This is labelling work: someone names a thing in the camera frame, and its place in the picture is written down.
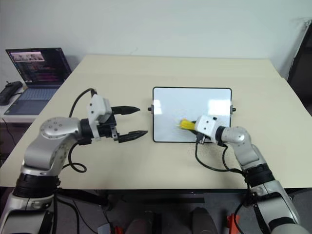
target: red object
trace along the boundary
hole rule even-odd
[[[239,216],[236,215],[236,222],[238,223]],[[234,214],[228,216],[228,228],[230,229],[229,234],[238,234],[239,231],[234,223]]]
[[[123,234],[123,229],[119,227],[115,227],[115,234]]]

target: beige table surface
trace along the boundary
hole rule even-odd
[[[265,59],[161,58],[87,55],[28,129],[0,170],[0,185],[15,185],[27,146],[50,117],[68,116],[75,98],[93,87],[112,106],[141,109],[117,116],[121,134],[149,130],[135,141],[118,144],[102,138],[73,151],[73,161],[87,166],[79,174],[66,168],[61,187],[71,189],[216,189],[245,188],[240,175],[218,173],[196,162],[195,144],[154,143],[152,104],[154,86],[230,87],[233,91],[232,126],[245,127],[262,152],[276,179],[285,188],[312,187],[312,118],[287,82]],[[86,95],[73,116],[86,117]],[[199,157],[222,167],[222,148],[200,146]],[[237,166],[233,151],[230,166]]]

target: laptop keyboard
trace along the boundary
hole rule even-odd
[[[27,89],[19,100],[50,100],[57,89]]]

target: whiteboard frame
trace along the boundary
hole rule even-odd
[[[155,88],[177,88],[177,89],[229,89],[231,91],[231,97],[230,97],[230,102],[231,102],[231,105],[230,107],[233,108],[233,104],[232,104],[232,89],[229,88],[229,87],[173,87],[173,86],[155,86],[153,89],[152,89],[152,103],[153,103],[153,107],[152,107],[152,114],[153,114],[153,142],[156,142],[156,143],[195,143],[195,141],[156,141],[155,140],[155,137],[154,137],[154,128],[155,128],[155,122],[154,122],[154,89]],[[231,122],[232,122],[232,114],[233,114],[233,111],[232,109],[230,110],[230,123],[229,123],[229,126],[231,126]]]

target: laptop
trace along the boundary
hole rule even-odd
[[[28,88],[4,114],[38,115],[72,72],[62,49],[9,49],[6,52]]]

